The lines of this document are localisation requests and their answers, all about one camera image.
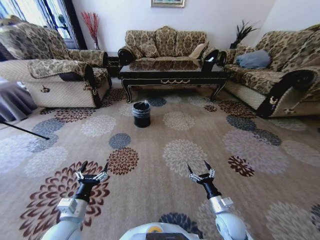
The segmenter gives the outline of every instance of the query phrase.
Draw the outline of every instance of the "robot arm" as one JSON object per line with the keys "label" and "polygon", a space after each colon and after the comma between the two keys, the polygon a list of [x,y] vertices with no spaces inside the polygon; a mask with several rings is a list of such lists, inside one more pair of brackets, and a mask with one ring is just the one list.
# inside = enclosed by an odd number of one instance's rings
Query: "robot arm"
{"label": "robot arm", "polygon": [[222,194],[214,186],[215,170],[206,161],[204,163],[209,173],[197,176],[188,165],[189,177],[204,187],[207,193],[206,197],[210,201],[212,210],[216,215],[215,225],[220,235],[224,240],[253,240],[244,222],[235,214],[229,212],[229,207],[233,204],[231,198],[222,198]]}
{"label": "robot arm", "polygon": [[85,219],[87,205],[90,202],[90,193],[94,186],[108,177],[108,163],[98,175],[82,173],[86,170],[88,161],[75,173],[80,183],[77,193],[72,198],[62,198],[57,208],[60,210],[60,222],[52,226],[42,240],[80,240],[81,223]]}

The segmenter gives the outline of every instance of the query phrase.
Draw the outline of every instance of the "red dried branches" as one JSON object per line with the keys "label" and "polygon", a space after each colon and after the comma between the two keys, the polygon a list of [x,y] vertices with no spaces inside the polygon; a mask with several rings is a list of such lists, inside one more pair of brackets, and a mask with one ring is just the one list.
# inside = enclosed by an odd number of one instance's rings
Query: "red dried branches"
{"label": "red dried branches", "polygon": [[81,12],[82,19],[90,31],[90,35],[93,39],[97,38],[98,27],[99,27],[99,17],[94,12]]}

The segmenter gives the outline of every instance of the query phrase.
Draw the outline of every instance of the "floral patterned rug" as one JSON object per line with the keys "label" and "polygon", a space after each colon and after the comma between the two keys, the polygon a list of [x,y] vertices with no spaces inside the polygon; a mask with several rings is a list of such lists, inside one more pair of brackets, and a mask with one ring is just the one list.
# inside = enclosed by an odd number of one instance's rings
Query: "floral patterned rug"
{"label": "floral patterned rug", "polygon": [[141,90],[151,125],[134,126],[120,81],[103,107],[39,108],[16,125],[43,140],[0,126],[1,239],[40,239],[59,220],[56,205],[79,186],[75,170],[109,178],[92,190],[83,239],[117,240],[130,228],[178,224],[204,239],[221,239],[204,189],[188,179],[216,170],[215,185],[234,201],[256,240],[320,239],[320,119],[261,119],[222,91]]}

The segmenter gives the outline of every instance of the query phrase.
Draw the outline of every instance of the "armchair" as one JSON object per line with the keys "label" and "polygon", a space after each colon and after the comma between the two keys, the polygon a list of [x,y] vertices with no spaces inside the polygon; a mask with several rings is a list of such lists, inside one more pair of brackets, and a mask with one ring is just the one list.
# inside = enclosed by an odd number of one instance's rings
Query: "armchair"
{"label": "armchair", "polygon": [[112,86],[107,53],[68,50],[58,32],[28,22],[0,28],[0,76],[21,81],[39,107],[99,108]]}

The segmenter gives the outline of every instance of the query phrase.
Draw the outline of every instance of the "window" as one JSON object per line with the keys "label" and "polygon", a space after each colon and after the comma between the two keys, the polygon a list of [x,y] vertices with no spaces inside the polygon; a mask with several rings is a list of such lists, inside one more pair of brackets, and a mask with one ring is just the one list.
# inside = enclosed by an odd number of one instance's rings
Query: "window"
{"label": "window", "polygon": [[68,47],[77,48],[61,0],[1,0],[0,19],[7,15],[16,15],[29,23],[57,30]]}

